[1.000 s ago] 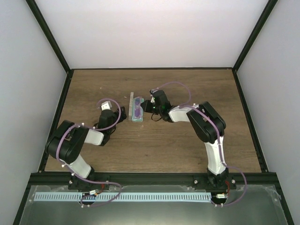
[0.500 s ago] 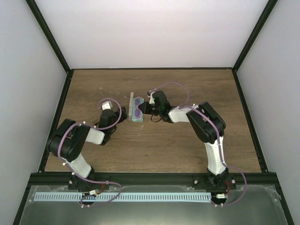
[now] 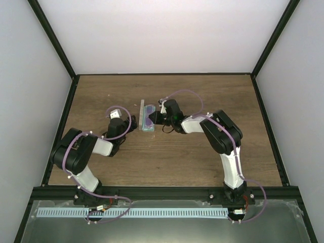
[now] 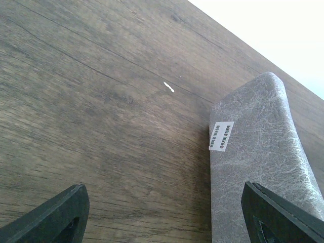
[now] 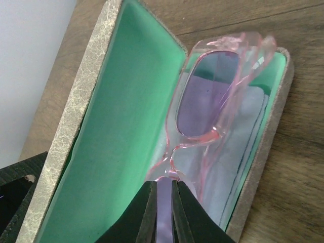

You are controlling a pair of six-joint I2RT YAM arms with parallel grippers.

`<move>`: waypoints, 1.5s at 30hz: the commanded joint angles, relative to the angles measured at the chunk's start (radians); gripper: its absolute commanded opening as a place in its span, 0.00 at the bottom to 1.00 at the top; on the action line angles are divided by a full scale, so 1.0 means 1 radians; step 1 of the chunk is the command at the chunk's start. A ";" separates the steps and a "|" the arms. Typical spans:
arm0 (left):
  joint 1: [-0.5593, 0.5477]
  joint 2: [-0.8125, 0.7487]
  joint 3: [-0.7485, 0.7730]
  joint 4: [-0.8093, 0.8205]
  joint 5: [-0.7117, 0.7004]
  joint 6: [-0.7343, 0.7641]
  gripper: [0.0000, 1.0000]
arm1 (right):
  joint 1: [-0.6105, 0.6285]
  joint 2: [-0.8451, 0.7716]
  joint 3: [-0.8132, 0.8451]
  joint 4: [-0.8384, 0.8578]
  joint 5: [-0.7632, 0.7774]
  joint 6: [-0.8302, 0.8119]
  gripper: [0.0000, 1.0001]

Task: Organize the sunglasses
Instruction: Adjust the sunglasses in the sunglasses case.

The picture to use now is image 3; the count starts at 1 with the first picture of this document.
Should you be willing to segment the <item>grey glasses case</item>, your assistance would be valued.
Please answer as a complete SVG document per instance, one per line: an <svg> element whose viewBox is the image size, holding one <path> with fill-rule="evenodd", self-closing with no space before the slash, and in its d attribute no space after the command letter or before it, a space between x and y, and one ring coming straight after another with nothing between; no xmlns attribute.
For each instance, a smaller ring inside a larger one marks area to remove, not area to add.
<svg viewBox="0 0 324 243"><path fill-rule="evenodd" d="M139 131L153 132L155 130L155 125L149 118L149 115L155 112L155 106L152 104L145 104L145 100L142 99L140 103L140 113L139 113Z"/></svg>

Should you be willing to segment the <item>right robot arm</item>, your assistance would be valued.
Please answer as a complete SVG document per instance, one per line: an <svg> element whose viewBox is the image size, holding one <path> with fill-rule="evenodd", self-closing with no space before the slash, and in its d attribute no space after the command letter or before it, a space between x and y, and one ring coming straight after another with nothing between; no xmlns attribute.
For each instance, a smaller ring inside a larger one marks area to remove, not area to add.
<svg viewBox="0 0 324 243"><path fill-rule="evenodd" d="M224 193L231 204L238 203L246 190L240 165L242 132L223 111L184 115L174 99L163 101L161 110L148 117L155 125L171 126L180 134L204 133L211 147L220 155L224 170Z"/></svg>

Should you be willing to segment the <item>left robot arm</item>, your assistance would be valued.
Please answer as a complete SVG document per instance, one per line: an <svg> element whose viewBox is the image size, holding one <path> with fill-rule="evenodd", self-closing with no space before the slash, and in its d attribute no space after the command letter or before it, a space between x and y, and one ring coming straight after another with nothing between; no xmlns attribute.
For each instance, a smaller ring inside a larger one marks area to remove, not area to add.
<svg viewBox="0 0 324 243"><path fill-rule="evenodd" d="M103 200L103 191L99 189L102 183L90 168L88 161L92 154L113 157L126 140L126 136L137 128L136 117L132 115L126 120L112 118L108 129L98 138L95 135L83 135L81 130L71 128L50 154L51 163L68 172L79 186L86 192L86 199L91 204L99 204Z"/></svg>

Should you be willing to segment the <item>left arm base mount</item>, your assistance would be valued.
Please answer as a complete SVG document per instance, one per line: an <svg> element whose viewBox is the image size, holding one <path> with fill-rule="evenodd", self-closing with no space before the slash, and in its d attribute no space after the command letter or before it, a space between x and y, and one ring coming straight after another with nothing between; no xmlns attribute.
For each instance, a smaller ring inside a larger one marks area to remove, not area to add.
<svg viewBox="0 0 324 243"><path fill-rule="evenodd" d="M74 199L75 205L83 205L87 207L94 207L103 204L110 204L108 198L101 198L97 196L92 196L81 189L75 188L74 190L77 198ZM95 194L104 195L104 196L119 196L119 190L115 187L101 186L98 187L95 191Z"/></svg>

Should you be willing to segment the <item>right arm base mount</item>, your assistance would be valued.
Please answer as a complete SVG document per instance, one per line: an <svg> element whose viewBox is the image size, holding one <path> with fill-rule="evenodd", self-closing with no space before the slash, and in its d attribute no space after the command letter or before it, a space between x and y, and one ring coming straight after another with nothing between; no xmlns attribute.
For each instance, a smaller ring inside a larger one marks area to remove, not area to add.
<svg viewBox="0 0 324 243"><path fill-rule="evenodd" d="M231 189L228 186L215 187L209 189L208 193L209 201L213 205L242 207L246 203L248 205L255 204L255 200L250 197L252 191L248 190L245 184L236 189Z"/></svg>

